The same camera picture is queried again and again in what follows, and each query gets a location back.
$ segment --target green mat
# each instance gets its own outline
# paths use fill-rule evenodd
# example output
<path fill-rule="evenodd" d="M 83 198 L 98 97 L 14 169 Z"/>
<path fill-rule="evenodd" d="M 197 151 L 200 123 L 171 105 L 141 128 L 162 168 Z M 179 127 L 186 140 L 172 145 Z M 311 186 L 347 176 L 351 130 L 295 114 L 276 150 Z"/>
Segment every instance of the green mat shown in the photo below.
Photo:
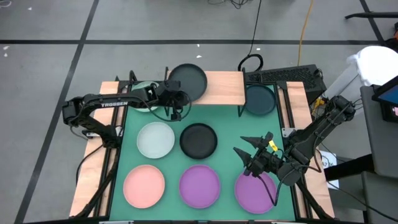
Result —
<path fill-rule="evenodd" d="M 156 113 L 165 116 L 162 108 L 156 110 Z M 292 195 L 286 185 L 282 185 L 280 189 L 278 205 L 265 214 L 255 215 L 245 211 L 234 196 L 235 181 L 243 171 L 243 163 L 233 151 L 233 147 L 252 155 L 256 152 L 240 136 L 265 136 L 270 131 L 274 134 L 274 142 L 282 147 L 276 108 L 265 116 L 255 116 L 245 111 L 239 118 L 237 106 L 194 105 L 185 119 L 167 123 L 175 134 L 175 145 L 171 152 L 160 159 L 148 159 L 137 149 L 137 135 L 141 128 L 154 121 L 160 120 L 150 113 L 128 109 L 110 220 L 295 220 Z M 181 151 L 181 132 L 193 123 L 207 124 L 217 134 L 218 145 L 209 158 L 193 160 Z M 154 206 L 138 209 L 129 205 L 124 198 L 123 182 L 130 170 L 143 164 L 160 169 L 165 177 L 166 186 L 162 198 Z M 178 191 L 182 173 L 195 164 L 210 166 L 220 177 L 220 197 L 205 209 L 189 207 L 181 200 Z M 274 174 L 270 176 L 275 184 L 279 183 Z"/>

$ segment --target concrete floor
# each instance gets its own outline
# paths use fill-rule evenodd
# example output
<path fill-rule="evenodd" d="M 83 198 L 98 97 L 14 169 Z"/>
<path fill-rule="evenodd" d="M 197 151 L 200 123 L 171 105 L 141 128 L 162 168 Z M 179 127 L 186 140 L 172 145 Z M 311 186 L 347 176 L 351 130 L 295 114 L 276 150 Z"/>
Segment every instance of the concrete floor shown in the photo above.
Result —
<path fill-rule="evenodd" d="M 396 0 L 366 2 L 371 11 L 398 11 Z M 310 0 L 262 1 L 256 39 L 269 42 L 253 49 L 264 57 L 264 70 L 297 63 L 297 40 L 309 3 Z M 173 68 L 187 62 L 204 70 L 236 70 L 250 45 L 233 40 L 251 39 L 257 5 L 254 0 L 237 10 L 228 2 L 213 6 L 206 0 L 25 0 L 0 8 L 0 103 L 6 105 L 0 108 L 1 223 L 15 222 L 40 152 L 44 165 L 40 176 L 34 175 L 38 180 L 33 178 L 30 183 L 35 187 L 31 188 L 30 205 L 26 213 L 20 210 L 17 221 L 68 217 L 75 170 L 86 142 L 73 136 L 59 119 L 59 100 L 97 93 L 102 81 L 114 80 L 116 75 L 127 79 L 131 69 L 141 80 L 160 80 L 166 66 Z M 86 26 L 92 8 L 95 14 L 91 26 Z M 303 46 L 301 64 L 314 63 L 321 68 L 327 86 L 346 68 L 348 56 L 377 40 L 367 19 L 343 18 L 363 11 L 359 0 L 315 1 L 305 40 L 321 41 L 319 45 Z M 375 21 L 384 39 L 390 38 L 397 21 Z M 90 28 L 88 33 L 83 32 L 85 26 Z M 84 40 L 159 41 L 83 45 Z M 221 41 L 211 44 L 210 40 Z M 283 45 L 273 40 L 292 41 Z M 367 42 L 350 45 L 345 40 Z M 245 66 L 252 70 L 257 64 L 248 61 Z M 324 143 L 339 156 L 368 154 L 365 127 L 364 116 L 359 115 L 338 127 Z M 360 216 L 335 210 L 342 219 Z"/>

